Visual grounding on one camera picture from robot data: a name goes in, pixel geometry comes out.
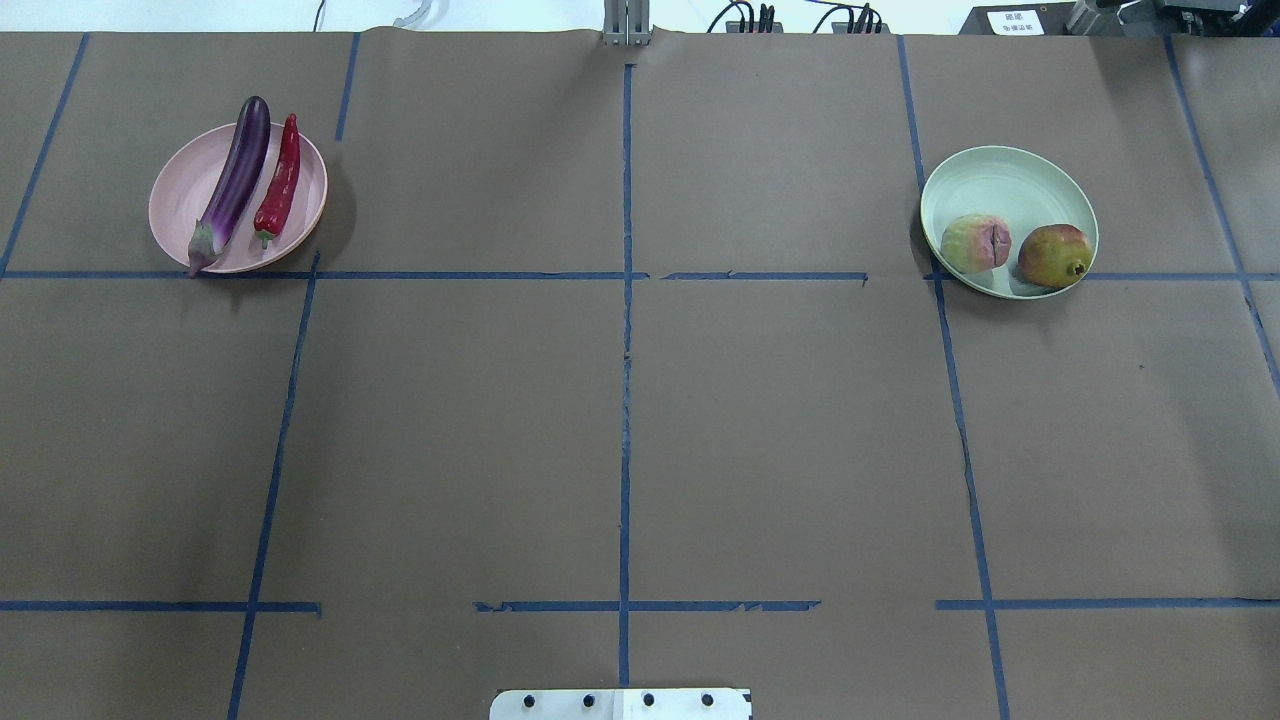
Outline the red chili pepper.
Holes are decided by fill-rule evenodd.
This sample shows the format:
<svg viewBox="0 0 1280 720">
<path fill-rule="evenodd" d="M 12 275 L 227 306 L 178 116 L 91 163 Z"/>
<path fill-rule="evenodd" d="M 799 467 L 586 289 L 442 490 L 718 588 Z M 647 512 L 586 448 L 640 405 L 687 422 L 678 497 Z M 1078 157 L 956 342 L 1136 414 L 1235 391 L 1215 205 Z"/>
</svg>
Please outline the red chili pepper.
<svg viewBox="0 0 1280 720">
<path fill-rule="evenodd" d="M 253 236 L 262 251 L 284 231 L 300 182 L 301 146 L 297 115 L 291 113 L 283 126 L 276 165 L 268 191 L 253 217 Z"/>
</svg>

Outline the green plate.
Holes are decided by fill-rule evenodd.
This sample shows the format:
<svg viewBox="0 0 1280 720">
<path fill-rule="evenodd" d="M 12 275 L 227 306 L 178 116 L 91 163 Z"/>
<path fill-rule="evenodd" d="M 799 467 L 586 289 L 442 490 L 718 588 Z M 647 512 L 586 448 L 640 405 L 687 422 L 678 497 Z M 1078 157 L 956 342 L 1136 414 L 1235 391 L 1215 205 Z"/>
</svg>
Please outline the green plate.
<svg viewBox="0 0 1280 720">
<path fill-rule="evenodd" d="M 956 219 L 997 217 L 1010 229 L 1005 263 L 963 272 L 945 258 L 946 228 Z M 1033 152 L 1006 146 L 966 149 L 943 160 L 923 184 L 919 218 L 925 242 L 943 273 L 965 286 L 1000 299 L 1053 297 L 1085 277 L 1097 256 L 1098 223 L 1084 190 L 1061 168 Z M 1068 287 L 1027 278 L 1018 255 L 1024 241 L 1043 225 L 1073 225 L 1084 234 L 1087 252 Z"/>
</svg>

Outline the green-pink peach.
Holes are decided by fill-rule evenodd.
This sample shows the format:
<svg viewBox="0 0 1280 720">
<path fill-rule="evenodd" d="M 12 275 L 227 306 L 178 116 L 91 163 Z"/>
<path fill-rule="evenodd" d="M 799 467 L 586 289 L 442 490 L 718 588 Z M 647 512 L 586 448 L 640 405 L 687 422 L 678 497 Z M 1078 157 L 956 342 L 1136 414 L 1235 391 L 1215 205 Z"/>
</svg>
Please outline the green-pink peach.
<svg viewBox="0 0 1280 720">
<path fill-rule="evenodd" d="M 963 274 L 1004 266 L 1009 261 L 1011 246 L 1009 223 L 1002 217 L 980 213 L 951 220 L 940 243 L 943 260 Z"/>
</svg>

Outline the aluminium frame post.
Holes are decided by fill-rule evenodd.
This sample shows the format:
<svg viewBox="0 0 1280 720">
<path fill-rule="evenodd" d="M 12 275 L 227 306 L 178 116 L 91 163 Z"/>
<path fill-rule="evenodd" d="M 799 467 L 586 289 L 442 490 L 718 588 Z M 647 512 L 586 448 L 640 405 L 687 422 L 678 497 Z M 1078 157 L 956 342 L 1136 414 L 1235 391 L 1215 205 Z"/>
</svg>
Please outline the aluminium frame post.
<svg viewBox="0 0 1280 720">
<path fill-rule="evenodd" d="M 611 47 L 641 47 L 652 42 L 652 1 L 604 0 L 602 38 Z"/>
</svg>

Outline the pink plate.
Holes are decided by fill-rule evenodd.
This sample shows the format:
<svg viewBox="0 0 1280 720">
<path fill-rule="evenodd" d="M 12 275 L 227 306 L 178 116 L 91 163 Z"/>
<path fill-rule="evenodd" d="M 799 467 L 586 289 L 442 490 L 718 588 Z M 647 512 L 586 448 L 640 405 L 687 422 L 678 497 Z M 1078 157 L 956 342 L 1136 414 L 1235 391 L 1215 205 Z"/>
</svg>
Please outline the pink plate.
<svg viewBox="0 0 1280 720">
<path fill-rule="evenodd" d="M 179 149 L 157 174 L 148 199 L 148 223 L 156 243 L 182 266 L 189 265 L 188 245 L 202 217 L 230 149 L 234 123 L 215 127 Z M 283 124 L 271 124 L 271 137 L 255 192 L 246 204 L 232 240 L 207 274 L 236 274 L 276 269 L 315 231 L 329 195 L 329 169 L 311 140 L 300 136 L 300 176 L 283 232 L 269 246 L 256 236 L 253 218 L 266 197 L 276 168 Z"/>
</svg>

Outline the purple eggplant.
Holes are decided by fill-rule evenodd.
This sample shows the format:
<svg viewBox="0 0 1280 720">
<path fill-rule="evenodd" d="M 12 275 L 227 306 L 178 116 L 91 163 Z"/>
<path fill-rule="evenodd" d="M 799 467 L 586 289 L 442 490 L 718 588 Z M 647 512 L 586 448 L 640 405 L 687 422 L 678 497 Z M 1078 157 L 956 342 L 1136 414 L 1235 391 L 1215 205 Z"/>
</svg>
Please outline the purple eggplant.
<svg viewBox="0 0 1280 720">
<path fill-rule="evenodd" d="M 189 278 L 211 266 L 229 246 L 256 190 L 270 133 L 268 102 L 257 95 L 247 97 L 233 128 L 221 173 L 188 242 Z"/>
</svg>

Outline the yellow-red pomegranate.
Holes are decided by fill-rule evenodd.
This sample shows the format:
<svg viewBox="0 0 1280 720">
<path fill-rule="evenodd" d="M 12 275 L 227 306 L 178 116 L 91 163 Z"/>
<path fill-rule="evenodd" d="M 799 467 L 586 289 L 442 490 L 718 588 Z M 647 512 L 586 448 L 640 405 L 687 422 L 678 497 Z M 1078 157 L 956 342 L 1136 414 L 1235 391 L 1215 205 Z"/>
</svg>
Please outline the yellow-red pomegranate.
<svg viewBox="0 0 1280 720">
<path fill-rule="evenodd" d="M 1064 290 L 1085 275 L 1093 259 L 1093 243 L 1075 225 L 1042 225 L 1023 240 L 1018 272 L 1032 284 Z"/>
</svg>

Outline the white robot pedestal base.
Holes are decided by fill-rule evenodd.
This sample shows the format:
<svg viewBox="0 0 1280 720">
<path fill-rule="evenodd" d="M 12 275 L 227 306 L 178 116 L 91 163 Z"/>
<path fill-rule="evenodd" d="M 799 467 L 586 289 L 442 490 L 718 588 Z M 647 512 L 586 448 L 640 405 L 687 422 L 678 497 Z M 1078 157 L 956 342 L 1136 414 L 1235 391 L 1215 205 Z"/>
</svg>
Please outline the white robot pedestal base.
<svg viewBox="0 0 1280 720">
<path fill-rule="evenodd" d="M 728 687 L 503 691 L 489 719 L 753 719 L 748 689 Z"/>
</svg>

